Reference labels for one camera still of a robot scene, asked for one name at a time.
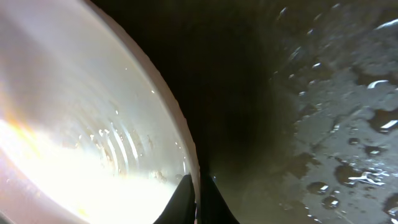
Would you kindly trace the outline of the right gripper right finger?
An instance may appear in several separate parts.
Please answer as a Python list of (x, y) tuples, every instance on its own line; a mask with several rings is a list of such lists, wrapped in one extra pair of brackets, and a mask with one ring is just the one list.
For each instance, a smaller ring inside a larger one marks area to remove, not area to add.
[(200, 179), (200, 223), (239, 224), (209, 175)]

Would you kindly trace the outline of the white plate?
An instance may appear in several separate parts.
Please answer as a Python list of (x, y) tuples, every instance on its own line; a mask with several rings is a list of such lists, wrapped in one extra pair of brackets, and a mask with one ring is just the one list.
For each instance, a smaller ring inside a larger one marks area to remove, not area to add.
[(195, 143), (150, 58), (91, 1), (1, 0), (1, 218), (153, 223)]

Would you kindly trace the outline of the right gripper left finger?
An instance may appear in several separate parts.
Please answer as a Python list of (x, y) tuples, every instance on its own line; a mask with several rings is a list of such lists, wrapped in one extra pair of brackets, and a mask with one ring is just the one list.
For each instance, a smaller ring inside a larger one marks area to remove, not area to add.
[(164, 211), (154, 224), (194, 224), (195, 191), (190, 174), (183, 176)]

